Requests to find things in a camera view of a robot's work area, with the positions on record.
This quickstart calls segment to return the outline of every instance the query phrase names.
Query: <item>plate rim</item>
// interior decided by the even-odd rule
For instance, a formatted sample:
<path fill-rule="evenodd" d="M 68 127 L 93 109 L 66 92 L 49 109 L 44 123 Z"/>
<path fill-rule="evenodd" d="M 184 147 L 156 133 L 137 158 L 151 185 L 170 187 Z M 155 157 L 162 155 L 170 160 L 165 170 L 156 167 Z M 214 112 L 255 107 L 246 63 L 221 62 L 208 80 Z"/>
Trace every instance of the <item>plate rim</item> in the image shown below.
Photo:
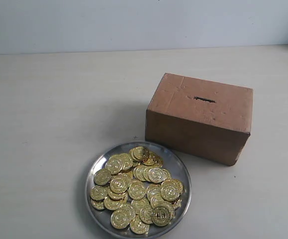
<path fill-rule="evenodd" d="M 87 206 L 87 209 L 88 209 L 88 212 L 89 214 L 92 216 L 92 218 L 94 219 L 94 221 L 96 222 L 97 225 L 99 225 L 105 232 L 109 233 L 110 235 L 116 237 L 116 238 L 119 238 L 119 239 L 128 239 L 129 237 L 124 237 L 124 236 L 120 236 L 120 235 L 117 235 L 115 234 L 114 232 L 108 230 L 106 227 L 104 227 L 98 220 L 97 218 L 95 217 L 95 215 L 93 214 L 93 212 L 91 211 L 90 209 L 90 205 L 88 203 L 88 181 L 89 181 L 89 177 L 90 177 L 90 174 L 91 174 L 91 168 L 93 167 L 93 165 L 98 161 L 100 160 L 108 151 L 116 148 L 116 147 L 119 147 L 119 146 L 122 146 L 124 144 L 130 144 L 130 143 L 150 143 L 150 144 L 154 144 L 155 146 L 158 146 L 158 147 L 162 147 L 162 148 L 166 148 L 168 149 L 176 158 L 177 160 L 179 160 L 182 165 L 184 166 L 184 170 L 186 171 L 186 174 L 188 175 L 188 184 L 189 184 L 189 196 L 188 196 L 188 201 L 187 201 L 187 205 L 186 205 L 186 208 L 185 210 L 183 211 L 183 213 L 180 215 L 180 217 L 178 218 L 178 220 L 173 224 L 172 227 L 169 227 L 167 228 L 166 230 L 162 231 L 162 232 L 159 232 L 153 236 L 149 236 L 149 237 L 142 237 L 142 238 L 137 238 L 137 239 L 155 239 L 157 237 L 160 237 L 166 233 L 168 233 L 169 231 L 171 231 L 173 228 L 175 228 L 178 223 L 183 219 L 183 217 L 185 216 L 187 210 L 188 210 L 188 207 L 190 205 L 190 202 L 191 202 L 191 197 L 192 197 L 192 183 L 191 183 L 191 178 L 190 178 L 190 175 L 189 175 L 189 172 L 187 170 L 187 167 L 185 166 L 184 162 L 172 151 L 170 150 L 169 148 L 165 147 L 165 146 L 162 146 L 160 144 L 157 144 L 157 143 L 154 143 L 154 142 L 150 142 L 150 141 L 145 141 L 145 140 L 135 140 L 135 141 L 129 141 L 129 142 L 125 142 L 125 143 L 120 143 L 120 144 L 117 144 L 109 149 L 107 149 L 103 154 L 101 154 L 99 157 L 97 157 L 97 159 L 95 159 L 92 163 L 92 165 L 90 166 L 90 169 L 89 169 L 89 172 L 88 172 L 88 175 L 86 177 L 86 182 L 85 182 L 85 187 L 84 187 L 84 195 L 85 195 L 85 203 L 86 203 L 86 206 Z"/>

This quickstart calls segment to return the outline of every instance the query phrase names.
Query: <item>box top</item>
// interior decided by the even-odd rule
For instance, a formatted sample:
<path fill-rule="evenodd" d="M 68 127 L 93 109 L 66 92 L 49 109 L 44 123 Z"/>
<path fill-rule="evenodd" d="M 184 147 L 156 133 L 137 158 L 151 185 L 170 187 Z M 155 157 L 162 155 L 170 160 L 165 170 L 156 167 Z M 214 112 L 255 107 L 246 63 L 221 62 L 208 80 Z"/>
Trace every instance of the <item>box top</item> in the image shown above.
<path fill-rule="evenodd" d="M 250 133 L 253 90 L 165 73 L 148 110 Z"/>

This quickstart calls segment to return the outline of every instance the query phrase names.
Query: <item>cardboard box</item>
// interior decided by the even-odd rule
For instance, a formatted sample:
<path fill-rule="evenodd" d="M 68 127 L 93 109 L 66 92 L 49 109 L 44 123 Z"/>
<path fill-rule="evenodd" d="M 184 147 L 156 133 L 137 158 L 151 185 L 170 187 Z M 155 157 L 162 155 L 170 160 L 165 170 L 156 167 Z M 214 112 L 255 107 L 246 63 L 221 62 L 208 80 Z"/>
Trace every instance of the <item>cardboard box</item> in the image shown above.
<path fill-rule="evenodd" d="M 251 131 L 253 90 L 166 73 L 146 111 L 145 139 L 225 165 Z"/>

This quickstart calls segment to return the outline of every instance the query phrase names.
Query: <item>coin slot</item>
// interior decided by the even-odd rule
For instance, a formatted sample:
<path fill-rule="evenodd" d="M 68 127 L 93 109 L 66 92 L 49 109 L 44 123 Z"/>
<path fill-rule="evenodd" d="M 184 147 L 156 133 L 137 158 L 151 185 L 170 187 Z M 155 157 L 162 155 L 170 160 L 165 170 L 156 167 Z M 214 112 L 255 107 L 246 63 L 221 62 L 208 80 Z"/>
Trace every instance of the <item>coin slot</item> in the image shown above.
<path fill-rule="evenodd" d="M 209 103 L 215 103 L 215 101 L 213 101 L 213 100 L 209 100 L 209 99 L 206 99 L 206 98 L 201 98 L 201 97 L 198 97 L 198 96 L 195 96 L 194 98 L 193 98 L 194 100 L 201 100 L 201 101 L 206 101 L 206 102 L 209 102 Z"/>

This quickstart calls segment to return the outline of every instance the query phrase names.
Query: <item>white table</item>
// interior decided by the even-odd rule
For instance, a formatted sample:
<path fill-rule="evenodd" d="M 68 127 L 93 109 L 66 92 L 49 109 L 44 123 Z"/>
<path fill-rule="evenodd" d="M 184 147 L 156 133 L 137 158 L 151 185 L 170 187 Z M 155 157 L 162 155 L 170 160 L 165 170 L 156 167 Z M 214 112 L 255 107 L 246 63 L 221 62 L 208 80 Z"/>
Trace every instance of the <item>white table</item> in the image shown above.
<path fill-rule="evenodd" d="M 288 46 L 0 56 L 0 239 L 109 238 L 84 203 L 88 168 L 144 139 L 165 72 L 254 89 L 238 163 L 178 153 L 192 179 L 163 239 L 288 239 Z"/>

